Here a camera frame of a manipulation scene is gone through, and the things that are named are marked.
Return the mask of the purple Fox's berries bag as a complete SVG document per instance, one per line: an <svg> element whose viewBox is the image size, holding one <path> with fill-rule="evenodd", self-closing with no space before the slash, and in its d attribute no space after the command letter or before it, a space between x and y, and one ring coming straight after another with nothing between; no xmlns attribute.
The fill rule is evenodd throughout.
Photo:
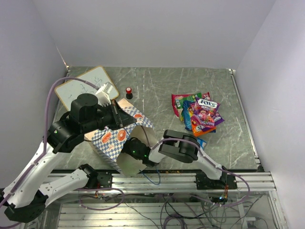
<svg viewBox="0 0 305 229"><path fill-rule="evenodd" d="M214 116L219 106L220 103L205 98L196 98L191 121L204 127L213 128L215 126Z"/></svg>

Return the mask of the blue M&M's packet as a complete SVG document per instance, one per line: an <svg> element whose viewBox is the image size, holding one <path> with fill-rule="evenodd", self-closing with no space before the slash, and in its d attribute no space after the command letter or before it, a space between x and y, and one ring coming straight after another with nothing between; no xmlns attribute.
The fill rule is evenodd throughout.
<svg viewBox="0 0 305 229"><path fill-rule="evenodd" d="M200 147L201 147L202 149L204 149L204 148L205 148L205 145L207 144L207 142L204 141L204 140L201 139L201 138L197 138L197 142L199 143L199 145L200 145Z"/></svg>

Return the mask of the checkered paper bag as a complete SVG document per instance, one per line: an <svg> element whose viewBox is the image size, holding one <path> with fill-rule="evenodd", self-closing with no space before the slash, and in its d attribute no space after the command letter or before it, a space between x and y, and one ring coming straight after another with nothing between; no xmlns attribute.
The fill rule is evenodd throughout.
<svg viewBox="0 0 305 229"><path fill-rule="evenodd" d="M120 108L136 119L135 124L119 130L106 127L85 134L93 150L113 169L126 177L137 175L147 168L141 160L133 158L123 151L124 143L130 138L137 138L146 146L154 146L158 140L153 123L126 99L118 102Z"/></svg>

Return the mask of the blue Slendy snack bag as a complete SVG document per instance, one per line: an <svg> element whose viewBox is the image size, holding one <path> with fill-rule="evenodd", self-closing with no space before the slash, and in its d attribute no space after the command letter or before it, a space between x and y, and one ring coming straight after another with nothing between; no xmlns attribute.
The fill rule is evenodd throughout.
<svg viewBox="0 0 305 229"><path fill-rule="evenodd" d="M191 102L188 100L185 100L183 102L182 117L183 117L185 129L188 131L192 131L191 117L194 114L194 104L195 104L195 102Z"/></svg>

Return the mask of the red snack bag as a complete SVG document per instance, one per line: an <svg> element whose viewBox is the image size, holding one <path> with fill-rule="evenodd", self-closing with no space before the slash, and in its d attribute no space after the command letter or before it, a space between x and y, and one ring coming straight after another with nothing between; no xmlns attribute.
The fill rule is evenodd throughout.
<svg viewBox="0 0 305 229"><path fill-rule="evenodd" d="M196 93L196 94L172 94L172 107L175 115L179 118L180 121L183 121L183 103L184 101L194 102L196 97L205 98L210 97L210 93Z"/></svg>

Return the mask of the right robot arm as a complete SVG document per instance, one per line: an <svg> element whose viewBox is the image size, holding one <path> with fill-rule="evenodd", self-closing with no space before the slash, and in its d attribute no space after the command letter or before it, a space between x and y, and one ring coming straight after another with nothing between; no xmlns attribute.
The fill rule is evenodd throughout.
<svg viewBox="0 0 305 229"><path fill-rule="evenodd" d="M132 137L123 145L123 152L148 167L158 165L169 157L186 164L193 164L203 171L203 184L207 189L221 189L226 186L227 174L224 167L212 160L203 150L197 138L191 134L166 130L163 139L148 147L138 138Z"/></svg>

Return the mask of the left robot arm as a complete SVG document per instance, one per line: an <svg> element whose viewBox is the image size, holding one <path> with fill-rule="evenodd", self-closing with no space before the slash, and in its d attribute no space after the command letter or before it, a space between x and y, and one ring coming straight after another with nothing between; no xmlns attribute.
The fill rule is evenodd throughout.
<svg viewBox="0 0 305 229"><path fill-rule="evenodd" d="M6 217L15 222L28 223L45 208L70 191L97 187L98 173L88 164L49 184L45 179L63 159L95 130L120 130L136 123L136 119L122 110L115 100L99 105L93 94L81 94L71 103L70 111L47 131L39 149L22 173L0 191L1 205L7 208Z"/></svg>

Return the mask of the green snack bag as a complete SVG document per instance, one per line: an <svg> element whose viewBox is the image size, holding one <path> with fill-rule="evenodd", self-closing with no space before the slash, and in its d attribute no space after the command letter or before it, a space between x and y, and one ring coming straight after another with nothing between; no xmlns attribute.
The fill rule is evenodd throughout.
<svg viewBox="0 0 305 229"><path fill-rule="evenodd" d="M183 107L184 101L194 102L196 97L197 97L197 94L190 94L188 96L178 96L175 99L176 107L178 109L180 109Z"/></svg>

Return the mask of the purple snack packet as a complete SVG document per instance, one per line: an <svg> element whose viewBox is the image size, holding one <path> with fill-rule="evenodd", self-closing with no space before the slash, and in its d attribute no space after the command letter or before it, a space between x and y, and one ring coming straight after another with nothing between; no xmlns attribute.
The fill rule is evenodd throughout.
<svg viewBox="0 0 305 229"><path fill-rule="evenodd" d="M216 112L215 114L210 114L205 110L201 110L198 114L196 114L190 108L187 111L190 117L191 124L200 130L212 129L220 123L224 122L224 119L220 116L218 112Z"/></svg>

